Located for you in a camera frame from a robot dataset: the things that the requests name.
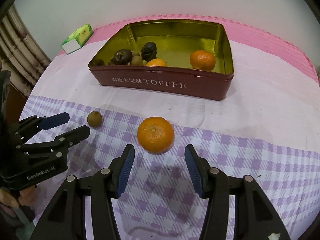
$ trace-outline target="dried fruit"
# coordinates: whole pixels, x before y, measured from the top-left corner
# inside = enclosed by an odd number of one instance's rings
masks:
[[[132,57],[131,62],[130,62],[130,65],[131,65],[131,66],[142,66],[142,65],[143,65],[143,59],[142,59],[142,57],[140,57],[140,56],[134,56],[134,57]]]
[[[108,62],[108,66],[114,66],[115,62],[113,61],[113,58],[111,60],[109,60]]]
[[[147,42],[141,49],[141,57],[149,62],[157,57],[157,46],[154,42]]]
[[[132,52],[129,49],[120,49],[113,56],[115,65],[127,65],[132,59]]]
[[[91,60],[90,65],[91,66],[104,66],[104,61],[99,58],[94,58],[93,60]]]
[[[136,51],[136,50],[132,50],[131,53],[132,53],[132,57],[140,56],[140,53],[138,51]]]
[[[91,127],[97,128],[102,124],[102,115],[98,111],[93,111],[88,114],[87,122]]]

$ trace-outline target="kiwi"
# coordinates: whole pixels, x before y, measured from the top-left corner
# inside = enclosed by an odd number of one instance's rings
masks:
[[[142,65],[143,65],[143,59],[142,59],[142,57],[140,57],[140,56],[134,56],[134,57],[132,57],[131,62],[130,62],[130,65],[131,65],[131,66],[142,66]]]
[[[97,128],[102,124],[102,115],[98,111],[93,111],[88,114],[87,122],[91,127]]]
[[[132,57],[140,56],[140,53],[138,51],[136,51],[136,50],[132,50],[131,53],[132,53]]]

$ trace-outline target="table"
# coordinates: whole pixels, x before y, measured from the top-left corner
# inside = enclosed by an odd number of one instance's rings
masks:
[[[154,91],[100,86],[88,63],[125,24],[146,19],[192,18],[222,23],[234,60],[235,76],[227,98],[207,99]],[[227,175],[254,176],[269,197],[292,240],[308,228],[320,210],[320,89],[314,67],[294,45],[232,20],[197,15],[153,15],[95,30],[80,50],[62,52],[36,84],[21,118],[33,114],[70,114],[70,122],[42,131],[32,142],[86,124],[97,110],[103,126],[72,147],[69,169],[39,184],[35,223],[66,176],[90,176],[122,153],[126,143],[136,158],[125,193],[113,201],[122,239],[198,239],[206,208],[192,188],[182,161],[184,146]],[[137,143],[143,118],[161,116],[174,124],[175,143],[166,154],[150,155]],[[90,200],[86,199],[87,239]],[[227,239],[233,237],[234,200]]]

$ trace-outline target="metal screw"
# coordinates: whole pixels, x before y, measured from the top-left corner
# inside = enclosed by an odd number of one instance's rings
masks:
[[[75,176],[70,175],[70,176],[67,177],[67,182],[72,182],[72,181],[75,180],[75,178],[76,178]]]
[[[104,168],[104,169],[101,170],[101,173],[102,173],[103,175],[106,175],[106,174],[108,174],[109,172],[110,172],[110,169],[108,169],[108,168]]]
[[[244,179],[245,179],[247,182],[253,181],[253,177],[251,177],[250,175],[244,176]]]
[[[218,174],[219,173],[219,170],[217,168],[211,168],[210,169],[210,173],[212,174]]]

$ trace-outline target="blue gripper pad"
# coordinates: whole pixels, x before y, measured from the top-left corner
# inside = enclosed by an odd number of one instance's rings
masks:
[[[44,118],[40,122],[39,128],[47,131],[51,128],[65,124],[65,123],[69,122],[69,120],[70,120],[70,116],[66,112],[61,113],[61,114],[56,114],[56,115]]]
[[[186,161],[188,171],[189,171],[195,192],[198,193],[199,197],[201,198],[204,195],[204,190],[202,188],[202,185],[203,185],[202,184],[202,177],[201,177],[201,174],[198,170],[196,161],[195,161],[194,157],[192,156],[191,151],[195,152],[195,149],[192,145],[188,145],[184,150],[184,159]]]
[[[117,176],[117,188],[116,188],[116,196],[120,197],[121,194],[125,191],[127,187],[129,175],[131,172],[131,168],[134,161],[134,147],[131,144],[127,144],[125,147],[121,157],[119,164],[122,164],[121,171]]]

